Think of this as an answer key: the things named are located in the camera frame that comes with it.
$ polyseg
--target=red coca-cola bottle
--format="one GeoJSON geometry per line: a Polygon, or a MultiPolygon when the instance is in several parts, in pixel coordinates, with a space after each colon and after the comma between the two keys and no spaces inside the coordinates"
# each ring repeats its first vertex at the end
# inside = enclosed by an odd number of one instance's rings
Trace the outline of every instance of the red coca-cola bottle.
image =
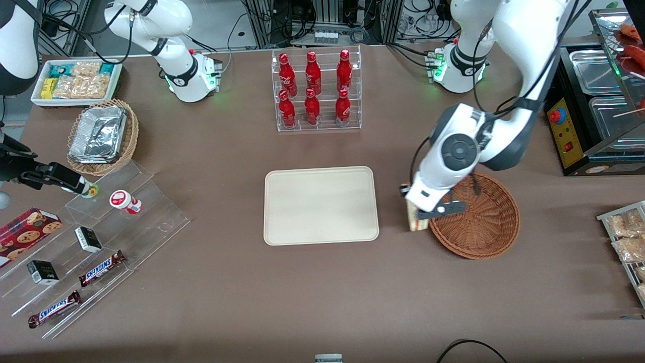
{"type": "Polygon", "coordinates": [[[343,88],[350,89],[352,85],[352,64],[350,63],[350,51],[341,50],[341,61],[336,68],[336,89],[340,92],[343,88]]]}
{"type": "Polygon", "coordinates": [[[307,99],[304,101],[304,109],[307,112],[307,123],[311,126],[318,125],[321,118],[321,104],[316,98],[316,91],[312,87],[307,88],[307,99]]]}
{"type": "Polygon", "coordinates": [[[338,127],[345,127],[350,123],[350,107],[352,103],[347,98],[347,88],[343,88],[338,92],[338,99],[336,100],[336,125],[338,127]]]}
{"type": "Polygon", "coordinates": [[[307,52],[307,68],[304,73],[307,76],[307,87],[313,88],[316,95],[319,95],[323,91],[323,80],[321,66],[316,61],[316,52],[307,52]]]}
{"type": "Polygon", "coordinates": [[[292,129],[295,127],[295,108],[293,103],[289,100],[289,95],[285,90],[280,90],[278,96],[280,97],[278,108],[280,108],[280,116],[283,119],[284,127],[292,129]]]}
{"type": "Polygon", "coordinates": [[[283,89],[289,92],[290,97],[298,94],[298,86],[295,85],[295,72],[289,64],[289,57],[285,53],[280,54],[280,83],[283,89]]]}

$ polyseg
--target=brown woven basket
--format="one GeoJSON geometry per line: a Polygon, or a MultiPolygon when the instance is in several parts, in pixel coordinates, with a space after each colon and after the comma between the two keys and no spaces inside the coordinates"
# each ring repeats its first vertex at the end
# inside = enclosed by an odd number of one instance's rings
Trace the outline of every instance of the brown woven basket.
{"type": "Polygon", "coordinates": [[[480,172],[475,172],[475,177],[480,195],[473,189],[473,178],[465,177],[453,190],[455,200],[466,202],[466,211],[432,218],[430,229],[447,249],[482,260],[498,257],[515,243],[520,213],[511,193],[497,180],[480,172]]]}
{"type": "MultiPolygon", "coordinates": [[[[126,165],[132,158],[132,154],[134,154],[134,149],[137,147],[137,137],[139,137],[139,121],[137,120],[137,115],[134,114],[127,103],[118,99],[111,99],[110,101],[97,103],[96,105],[90,106],[88,109],[96,109],[107,106],[119,106],[128,111],[126,128],[123,132],[123,141],[121,142],[121,155],[119,159],[112,164],[81,164],[70,159],[68,156],[67,162],[72,166],[72,169],[77,172],[80,172],[82,174],[103,176],[112,169],[126,165]]],[[[78,115],[78,117],[76,117],[76,122],[72,127],[70,136],[67,138],[67,147],[72,146],[72,141],[74,140],[74,136],[76,135],[76,128],[78,128],[80,119],[81,115],[78,115]]]]}

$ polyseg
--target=cookie box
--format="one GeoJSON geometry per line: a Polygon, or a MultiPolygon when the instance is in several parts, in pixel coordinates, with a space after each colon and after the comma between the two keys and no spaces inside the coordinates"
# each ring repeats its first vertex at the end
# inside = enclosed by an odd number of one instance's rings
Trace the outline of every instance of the cookie box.
{"type": "Polygon", "coordinates": [[[15,260],[63,224],[52,213],[31,208],[0,228],[0,267],[15,260]]]}

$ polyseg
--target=brown table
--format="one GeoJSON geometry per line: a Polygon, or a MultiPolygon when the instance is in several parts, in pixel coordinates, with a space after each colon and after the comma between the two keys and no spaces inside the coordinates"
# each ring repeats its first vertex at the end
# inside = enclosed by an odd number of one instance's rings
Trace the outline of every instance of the brown table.
{"type": "MultiPolygon", "coordinates": [[[[595,216],[645,199],[645,176],[562,177],[543,118],[523,162],[495,173],[522,215],[517,243],[494,260],[455,256],[429,231],[406,230],[397,188],[439,114],[473,105],[472,93],[429,85],[386,47],[362,50],[364,127],[341,134],[278,134],[270,52],[235,54],[222,91],[195,104],[168,91],[152,58],[129,59],[120,98],[141,124],[134,159],[193,221],[56,339],[0,303],[0,362],[282,363],[333,352],[347,363],[434,362],[458,338],[511,362],[644,361],[645,322],[618,319],[638,300],[595,216]],[[378,239],[264,243],[268,172],[350,165],[374,171],[378,239]]],[[[498,48],[490,59],[478,89],[494,109],[520,81],[498,48]]],[[[78,112],[34,107],[24,143],[41,161],[65,162],[78,112]]],[[[3,224],[71,198],[55,187],[3,190],[14,199],[3,224]]]]}

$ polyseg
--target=acrylic bottle rack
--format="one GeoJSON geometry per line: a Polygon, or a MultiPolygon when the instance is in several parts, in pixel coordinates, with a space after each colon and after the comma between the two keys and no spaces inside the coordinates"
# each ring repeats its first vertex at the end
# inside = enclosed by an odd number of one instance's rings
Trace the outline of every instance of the acrylic bottle rack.
{"type": "Polygon", "coordinates": [[[316,131],[316,130],[348,130],[360,129],[362,125],[362,82],[361,82],[361,48],[360,47],[321,47],[314,48],[318,64],[321,67],[322,93],[319,94],[318,100],[321,106],[321,119],[318,125],[311,126],[307,123],[306,113],[304,110],[304,101],[306,99],[305,90],[307,81],[304,70],[307,67],[306,50],[299,48],[274,50],[272,53],[271,76],[273,80],[273,102],[275,103],[275,119],[278,131],[316,131]],[[350,63],[352,64],[352,85],[349,89],[348,99],[352,106],[350,108],[349,124],[346,127],[336,125],[336,100],[338,99],[338,90],[336,88],[336,67],[340,61],[341,50],[350,51],[350,63]],[[289,63],[295,72],[295,84],[298,87],[298,94],[291,98],[295,107],[295,127],[287,129],[284,127],[280,116],[278,104],[278,92],[282,89],[280,84],[280,62],[278,56],[285,53],[289,56],[289,63]]]}
{"type": "Polygon", "coordinates": [[[69,307],[31,329],[43,338],[60,334],[189,222],[152,181],[152,174],[134,161],[103,176],[96,183],[99,194],[95,198],[76,196],[56,213],[63,222],[56,235],[40,242],[0,270],[3,304],[14,318],[25,322],[25,329],[29,329],[29,316],[54,305],[74,290],[80,293],[82,304],[69,307]],[[141,212],[132,215],[112,208],[108,199],[118,189],[129,191],[134,198],[141,200],[141,212]],[[74,233],[80,225],[96,232],[103,245],[99,253],[81,249],[74,233]],[[127,259],[91,284],[81,287],[79,276],[118,250],[122,250],[127,259]],[[51,286],[35,284],[26,268],[31,260],[51,262],[59,281],[51,286]]]}

